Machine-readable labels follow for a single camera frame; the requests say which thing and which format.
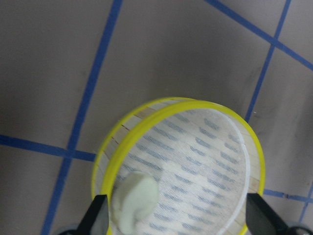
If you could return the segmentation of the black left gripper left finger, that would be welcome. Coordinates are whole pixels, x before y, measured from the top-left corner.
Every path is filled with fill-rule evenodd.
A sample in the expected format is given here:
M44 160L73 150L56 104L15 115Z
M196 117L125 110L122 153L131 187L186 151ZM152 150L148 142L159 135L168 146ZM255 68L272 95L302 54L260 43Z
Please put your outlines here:
M76 235L106 235L108 231L108 198L97 195L78 225Z

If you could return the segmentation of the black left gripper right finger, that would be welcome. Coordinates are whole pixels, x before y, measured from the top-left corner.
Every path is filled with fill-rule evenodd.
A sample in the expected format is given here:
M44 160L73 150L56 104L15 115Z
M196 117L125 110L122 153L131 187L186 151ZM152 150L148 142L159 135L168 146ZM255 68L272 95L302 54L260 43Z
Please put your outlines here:
M292 235L293 231L257 193L246 197L246 225L252 235Z

